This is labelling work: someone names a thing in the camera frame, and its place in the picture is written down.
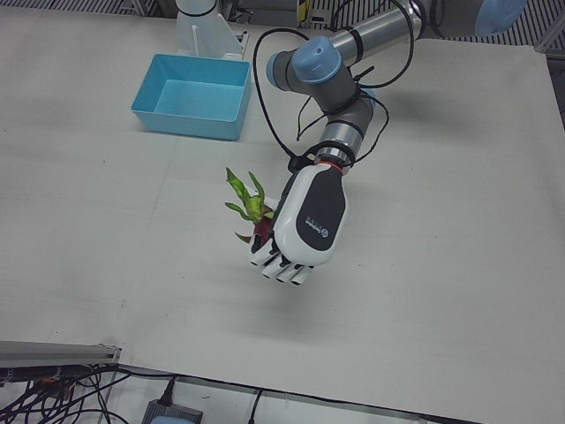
electrical cord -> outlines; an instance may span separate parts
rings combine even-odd
[[[124,374],[124,376],[113,382],[102,385],[101,377],[103,374],[107,373],[120,373]],[[92,367],[88,373],[78,377],[62,378],[56,381],[56,386],[53,387],[45,387],[39,383],[31,386],[31,383],[28,382],[25,392],[0,412],[0,422],[11,424],[21,414],[24,414],[24,422],[29,422],[30,414],[39,413],[41,418],[37,421],[37,424],[62,424],[68,417],[72,416],[75,417],[73,421],[74,424],[79,420],[79,417],[83,412],[94,411],[101,413],[107,424],[111,423],[112,417],[121,420],[122,422],[127,422],[123,417],[120,417],[118,414],[108,410],[108,406],[102,392],[116,384],[119,384],[123,380],[130,378],[131,376],[145,378],[171,378],[172,382],[180,375],[169,373],[140,373],[127,368],[121,368],[119,366],[105,366]],[[165,390],[165,393],[163,393],[165,402],[168,401],[169,395],[172,395],[171,382],[168,384],[168,389]],[[80,397],[73,398],[72,387],[77,384],[91,390]],[[69,399],[64,402],[64,391],[68,389],[70,389],[70,396]],[[56,396],[55,401],[51,406],[47,406],[49,396]],[[97,396],[100,408],[85,410],[85,401],[92,396]]]
[[[261,106],[261,110],[263,111],[263,116],[265,117],[265,120],[267,121],[267,125],[268,125],[269,129],[271,130],[273,137],[275,137],[275,140],[279,144],[281,149],[290,158],[294,158],[294,157],[297,157],[297,155],[283,143],[283,141],[281,140],[279,135],[276,133],[276,129],[273,126],[273,123],[271,122],[271,118],[268,115],[267,106],[265,105],[265,100],[263,99],[263,94],[261,93],[261,87],[260,87],[260,83],[259,83],[259,74],[257,73],[257,54],[259,53],[259,47],[260,47],[261,43],[263,42],[263,40],[265,40],[265,37],[267,37],[268,35],[271,35],[271,34],[276,34],[276,33],[294,34],[294,35],[298,35],[299,37],[302,37],[304,40],[310,40],[310,38],[308,36],[306,36],[305,34],[302,34],[300,31],[297,31],[295,29],[290,29],[290,28],[269,29],[268,31],[266,31],[265,33],[263,33],[259,37],[259,39],[257,40],[257,43],[255,44],[255,49],[253,50],[253,59],[252,59],[253,77],[255,78],[255,88],[257,90],[257,96],[259,97],[259,103],[260,103],[260,106]]]
[[[253,409],[251,410],[251,416],[249,417],[247,424],[255,424],[255,411],[257,411],[257,404],[259,403],[259,399],[262,394],[263,389],[259,389],[259,391],[257,392],[257,397],[255,398],[255,403],[253,404]]]
[[[354,1],[354,0],[345,0],[345,2],[343,2],[342,4],[340,4],[340,5],[337,7],[337,9],[333,12],[332,18],[331,18],[331,20],[330,20],[330,29],[331,29],[331,30],[333,30],[333,31],[336,30],[336,28],[335,28],[335,23],[336,23],[336,21],[337,21],[337,18],[338,18],[338,16],[339,16],[339,13],[342,12],[343,9],[344,9],[348,4],[350,4],[352,1]],[[413,56],[414,56],[414,43],[415,43],[415,41],[416,41],[416,38],[415,38],[415,35],[414,35],[414,27],[413,27],[413,25],[412,25],[411,17],[410,17],[410,15],[408,14],[408,12],[403,8],[403,6],[402,6],[397,0],[389,0],[389,2],[392,3],[392,4],[404,15],[404,18],[406,19],[406,25],[407,25],[407,27],[408,27],[408,32],[409,32],[409,35],[410,35],[410,47],[409,47],[408,57],[407,57],[407,59],[406,59],[406,62],[405,62],[405,64],[404,64],[403,68],[402,68],[393,78],[391,78],[391,79],[389,79],[388,81],[386,81],[386,82],[384,82],[384,83],[381,83],[381,84],[360,84],[360,83],[359,83],[360,78],[362,78],[363,76],[365,76],[365,74],[367,74],[367,72],[362,72],[362,73],[358,76],[358,78],[356,78],[356,81],[358,82],[358,85],[359,85],[360,87],[362,87],[362,88],[371,88],[371,89],[383,88],[383,87],[387,87],[387,86],[393,84],[394,82],[398,81],[398,80],[406,73],[406,71],[407,71],[408,68],[410,67],[411,62],[412,62],[412,58],[413,58]],[[384,3],[384,0],[378,2],[378,10],[380,10],[380,7],[381,7],[381,5],[382,5],[383,3]],[[421,19],[424,19],[424,15],[419,14],[418,16],[419,16]],[[294,29],[289,29],[289,28],[275,28],[275,29],[271,29],[271,30],[268,30],[268,31],[266,31],[265,33],[263,33],[263,34],[260,36],[260,38],[257,40],[257,43],[255,44],[255,49],[254,49],[254,51],[253,51],[253,57],[252,57],[253,77],[254,77],[254,79],[255,79],[255,88],[257,89],[257,95],[258,95],[258,97],[259,97],[259,102],[260,102],[261,110],[262,110],[262,112],[263,112],[263,115],[264,115],[264,117],[265,117],[265,120],[266,120],[266,122],[267,122],[267,125],[268,125],[268,127],[269,127],[271,133],[272,133],[273,136],[275,137],[276,142],[277,142],[278,145],[281,147],[281,149],[290,157],[290,159],[291,159],[291,161],[292,161],[293,159],[295,159],[295,160],[298,159],[299,156],[298,156],[297,154],[295,154],[290,148],[288,148],[288,147],[283,143],[283,141],[281,140],[281,138],[279,137],[279,135],[277,134],[276,129],[275,129],[275,127],[273,126],[273,123],[272,123],[271,118],[270,118],[270,116],[269,116],[269,114],[268,114],[268,111],[267,111],[267,106],[266,106],[266,104],[265,104],[265,100],[264,100],[264,98],[263,98],[263,94],[262,94],[261,89],[260,89],[259,76],[258,76],[258,72],[257,72],[257,56],[258,56],[258,53],[259,53],[260,45],[261,45],[261,43],[263,42],[263,40],[265,39],[265,37],[267,37],[267,36],[270,35],[270,34],[275,34],[275,33],[290,33],[290,34],[295,34],[295,35],[298,35],[298,36],[302,37],[304,40],[309,40],[309,38],[308,38],[306,35],[300,33],[300,32],[297,31],[297,30],[294,30]],[[375,137],[375,140],[374,140],[373,144],[371,145],[371,147],[369,148],[369,150],[368,150],[365,154],[363,154],[362,156],[360,156],[359,158],[357,158],[356,160],[351,161],[350,163],[346,163],[343,167],[353,166],[353,164],[355,164],[355,163],[357,163],[357,162],[359,162],[359,161],[365,159],[368,155],[370,155],[370,154],[374,151],[374,149],[375,149],[377,143],[379,142],[380,136],[382,135],[382,133],[385,131],[385,129],[386,129],[387,126],[388,126],[388,123],[389,123],[389,121],[390,121],[390,114],[389,114],[389,112],[388,112],[387,107],[385,106],[385,104],[384,104],[383,102],[378,101],[377,99],[375,99],[375,98],[373,98],[373,97],[371,97],[371,99],[372,99],[373,101],[375,101],[376,104],[378,104],[378,105],[384,110],[385,115],[386,115],[386,120],[385,120],[383,126],[381,127],[381,129],[379,130],[379,132],[377,133],[377,135],[376,135],[376,137]],[[311,97],[308,97],[308,99],[305,101],[304,105],[302,106],[302,108],[300,109],[300,111],[299,111],[299,113],[298,113],[298,133],[297,133],[297,141],[300,140],[300,137],[304,134],[305,131],[307,131],[309,128],[311,128],[312,126],[314,126],[316,123],[318,123],[322,118],[324,118],[324,117],[327,115],[327,113],[324,113],[321,117],[318,117],[318,118],[314,119],[310,124],[308,124],[304,129],[302,129],[302,128],[301,128],[301,122],[300,122],[300,121],[301,121],[301,116],[302,116],[302,113],[303,113],[303,111],[304,111],[306,105],[310,102],[310,100],[311,100]]]

white table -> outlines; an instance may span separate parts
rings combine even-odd
[[[226,165],[273,195],[288,177],[254,90],[239,142],[146,132],[130,112],[153,54],[175,51],[174,24],[0,8],[0,339],[115,344],[142,367],[563,423],[565,136],[544,57],[418,42],[378,93],[392,122],[346,178],[339,248],[296,288],[245,262],[232,232],[247,227],[223,206]],[[261,63],[295,41],[269,40]],[[405,53],[371,59],[367,80]],[[293,140],[304,98],[265,96]]]

light blue joint cap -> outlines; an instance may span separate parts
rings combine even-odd
[[[290,63],[299,80],[305,84],[321,84],[339,71],[342,55],[327,37],[319,36],[298,49]]]
[[[524,10],[528,0],[485,0],[477,15],[475,35],[485,37],[506,31]]]
[[[274,55],[271,56],[268,59],[267,69],[265,69],[265,72],[267,73],[268,82],[270,82],[271,85],[279,88],[279,86],[276,85],[275,74],[273,72],[273,68],[275,67],[275,59],[276,59],[277,56],[278,56],[278,53],[274,53]]]
[[[376,102],[377,96],[375,95],[374,91],[372,91],[371,88],[361,88],[361,91],[363,91],[366,95],[371,97],[371,104],[372,104],[373,109],[374,109],[374,105],[377,104],[377,102]]]

